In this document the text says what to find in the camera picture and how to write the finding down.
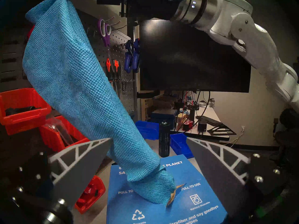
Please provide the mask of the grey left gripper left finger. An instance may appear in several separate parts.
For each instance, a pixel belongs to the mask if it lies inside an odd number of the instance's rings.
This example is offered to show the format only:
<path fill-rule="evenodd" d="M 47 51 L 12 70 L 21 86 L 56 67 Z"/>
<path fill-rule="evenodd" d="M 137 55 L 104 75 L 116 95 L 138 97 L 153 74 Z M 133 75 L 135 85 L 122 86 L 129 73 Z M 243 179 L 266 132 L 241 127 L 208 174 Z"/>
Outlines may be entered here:
<path fill-rule="evenodd" d="M 113 145 L 112 138 L 104 138 L 72 145 L 51 156 L 34 155 L 13 172 L 9 200 L 18 206 L 59 200 L 73 206 Z"/>

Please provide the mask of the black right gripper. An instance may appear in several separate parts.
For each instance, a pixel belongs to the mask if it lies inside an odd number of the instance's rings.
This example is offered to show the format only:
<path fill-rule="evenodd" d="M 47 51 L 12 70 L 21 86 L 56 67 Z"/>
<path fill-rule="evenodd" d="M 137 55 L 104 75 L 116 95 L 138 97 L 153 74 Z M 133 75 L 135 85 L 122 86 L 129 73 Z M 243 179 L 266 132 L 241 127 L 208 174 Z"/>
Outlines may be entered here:
<path fill-rule="evenodd" d="M 170 20 L 183 0 L 97 0 L 100 5 L 120 5 L 120 17 Z"/>

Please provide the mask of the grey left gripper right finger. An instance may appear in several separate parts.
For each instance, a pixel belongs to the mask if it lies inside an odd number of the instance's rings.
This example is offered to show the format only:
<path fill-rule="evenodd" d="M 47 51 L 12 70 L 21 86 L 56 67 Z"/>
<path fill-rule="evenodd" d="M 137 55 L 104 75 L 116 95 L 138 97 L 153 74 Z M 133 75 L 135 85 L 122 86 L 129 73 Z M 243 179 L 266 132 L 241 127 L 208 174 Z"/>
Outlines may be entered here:
<path fill-rule="evenodd" d="M 251 213 L 286 186 L 287 175 L 261 154 L 247 157 L 230 147 L 189 137 L 186 144 L 227 213 Z"/>

